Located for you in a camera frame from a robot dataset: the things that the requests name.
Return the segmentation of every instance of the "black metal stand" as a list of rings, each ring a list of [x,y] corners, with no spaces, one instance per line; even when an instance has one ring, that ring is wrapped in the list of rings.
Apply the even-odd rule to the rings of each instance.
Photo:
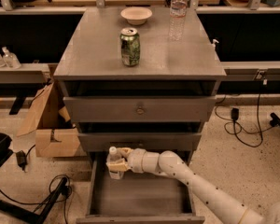
[[[280,126],[280,118],[275,114],[275,113],[272,113],[271,114],[271,117],[273,118],[271,121],[270,121],[270,124],[274,127],[276,125]]]
[[[27,211],[21,207],[18,207],[17,205],[7,203],[5,201],[0,200],[0,211],[7,213],[17,219],[23,220],[27,223],[31,224],[41,224],[45,221],[46,217],[49,214],[50,209],[53,207],[53,205],[56,203],[59,195],[63,192],[64,189],[66,189],[67,180],[65,177],[62,178],[60,183],[58,184],[56,190],[54,190],[48,199],[48,203],[45,205],[43,211],[41,214],[36,214],[30,211]]]

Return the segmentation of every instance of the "drawer knob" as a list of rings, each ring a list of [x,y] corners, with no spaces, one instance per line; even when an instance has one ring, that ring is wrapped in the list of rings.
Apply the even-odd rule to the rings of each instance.
[[[142,107],[137,108],[137,114],[138,115],[143,115],[144,114],[144,109]]]

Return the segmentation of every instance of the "white bowl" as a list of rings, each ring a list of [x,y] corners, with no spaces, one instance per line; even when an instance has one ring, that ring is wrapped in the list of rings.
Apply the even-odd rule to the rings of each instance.
[[[122,10],[120,14],[130,25],[142,25],[151,17],[152,12],[144,7],[129,7]]]

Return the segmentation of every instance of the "cardboard box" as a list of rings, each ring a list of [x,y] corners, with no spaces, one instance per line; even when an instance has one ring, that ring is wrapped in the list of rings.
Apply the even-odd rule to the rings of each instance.
[[[60,129],[59,98],[53,84],[39,90],[17,136],[35,132],[37,157],[86,156],[77,129]]]

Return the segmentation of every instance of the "drawer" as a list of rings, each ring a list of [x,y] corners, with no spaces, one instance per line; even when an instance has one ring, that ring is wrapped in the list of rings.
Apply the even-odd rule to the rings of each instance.
[[[73,122],[205,122],[215,97],[65,97],[64,102]]]
[[[153,150],[196,150],[200,133],[80,133],[85,152],[108,151],[111,146]]]
[[[123,179],[110,178],[106,154],[97,153],[91,175],[87,215],[77,223],[204,223],[197,217],[188,188],[172,178],[131,171]]]

